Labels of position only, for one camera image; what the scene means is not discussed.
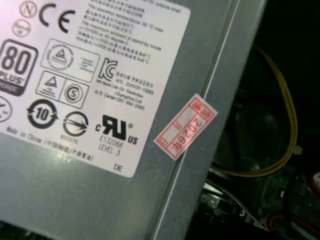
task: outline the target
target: gray metal panel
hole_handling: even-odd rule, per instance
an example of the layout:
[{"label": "gray metal panel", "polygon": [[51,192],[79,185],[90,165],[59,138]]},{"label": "gray metal panel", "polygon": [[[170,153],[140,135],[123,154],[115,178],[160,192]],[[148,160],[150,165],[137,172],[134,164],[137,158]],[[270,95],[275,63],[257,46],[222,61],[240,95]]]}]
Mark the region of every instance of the gray metal panel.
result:
[{"label": "gray metal panel", "polygon": [[[191,17],[134,177],[0,134],[1,220],[56,240],[183,239],[265,0],[173,2]],[[153,139],[201,92],[219,115],[173,162]]]}]

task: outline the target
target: warning triangle symbol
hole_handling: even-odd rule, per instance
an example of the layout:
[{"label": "warning triangle symbol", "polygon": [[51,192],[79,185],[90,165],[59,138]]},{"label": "warning triangle symbol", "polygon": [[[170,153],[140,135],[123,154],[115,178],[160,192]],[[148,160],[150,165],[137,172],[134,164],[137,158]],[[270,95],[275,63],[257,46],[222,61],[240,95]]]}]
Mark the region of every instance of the warning triangle symbol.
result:
[{"label": "warning triangle symbol", "polygon": [[66,54],[65,54],[65,50],[60,50],[56,55],[57,58],[62,58],[65,59],[66,58]]},{"label": "warning triangle symbol", "polygon": [[53,76],[52,78],[50,78],[48,81],[46,81],[46,83],[44,84],[48,87],[52,87],[52,88],[57,88],[57,80],[56,77]]}]

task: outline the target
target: white label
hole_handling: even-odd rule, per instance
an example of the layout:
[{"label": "white label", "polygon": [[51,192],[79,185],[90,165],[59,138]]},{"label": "white label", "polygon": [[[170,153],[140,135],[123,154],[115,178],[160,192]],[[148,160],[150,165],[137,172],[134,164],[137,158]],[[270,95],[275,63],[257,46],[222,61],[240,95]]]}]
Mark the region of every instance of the white label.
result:
[{"label": "white label", "polygon": [[2,3],[0,132],[132,177],[190,13],[165,0]]},{"label": "white label", "polygon": [[209,103],[195,94],[154,143],[176,161],[217,115]]}]

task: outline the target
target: red and white sticker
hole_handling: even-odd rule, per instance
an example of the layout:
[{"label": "red and white sticker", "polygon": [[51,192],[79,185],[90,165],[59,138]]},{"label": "red and white sticker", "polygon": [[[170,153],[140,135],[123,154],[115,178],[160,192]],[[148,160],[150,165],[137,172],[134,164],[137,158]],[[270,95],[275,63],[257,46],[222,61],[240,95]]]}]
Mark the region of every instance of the red and white sticker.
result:
[{"label": "red and white sticker", "polygon": [[218,112],[196,94],[154,143],[177,160],[217,115]]}]

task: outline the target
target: certification logo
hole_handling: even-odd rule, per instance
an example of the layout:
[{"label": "certification logo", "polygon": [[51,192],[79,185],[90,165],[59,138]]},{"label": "certification logo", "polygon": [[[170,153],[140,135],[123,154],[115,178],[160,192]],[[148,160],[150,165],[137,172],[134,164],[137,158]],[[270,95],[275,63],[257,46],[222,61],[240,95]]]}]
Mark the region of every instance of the certification logo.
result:
[{"label": "certification logo", "polygon": [[110,60],[109,58],[105,58],[99,73],[99,78],[105,79],[110,82],[114,77],[114,71],[116,70],[116,66],[118,66],[117,61],[113,61],[113,60]]},{"label": "certification logo", "polygon": [[21,96],[38,57],[38,50],[24,43],[8,39],[0,50],[0,91]]},{"label": "certification logo", "polygon": [[13,23],[12,32],[19,38],[25,38],[31,32],[31,25],[28,21],[19,19]]},{"label": "certification logo", "polygon": [[68,69],[74,62],[74,52],[65,44],[57,44],[50,48],[46,59],[51,68],[62,71]]},{"label": "certification logo", "polygon": [[46,99],[33,102],[27,112],[29,122],[37,129],[48,129],[58,119],[55,105]]},{"label": "certification logo", "polygon": [[79,111],[70,112],[63,121],[63,129],[71,137],[82,136],[86,133],[88,126],[87,116]]},{"label": "certification logo", "polygon": [[19,7],[21,16],[26,19],[32,19],[37,15],[38,7],[33,1],[24,1]]},{"label": "certification logo", "polygon": [[71,103],[78,103],[84,97],[84,91],[78,84],[72,84],[64,90],[65,99]]},{"label": "certification logo", "polygon": [[3,123],[11,118],[12,113],[13,108],[11,103],[4,97],[0,96],[0,123]]}]

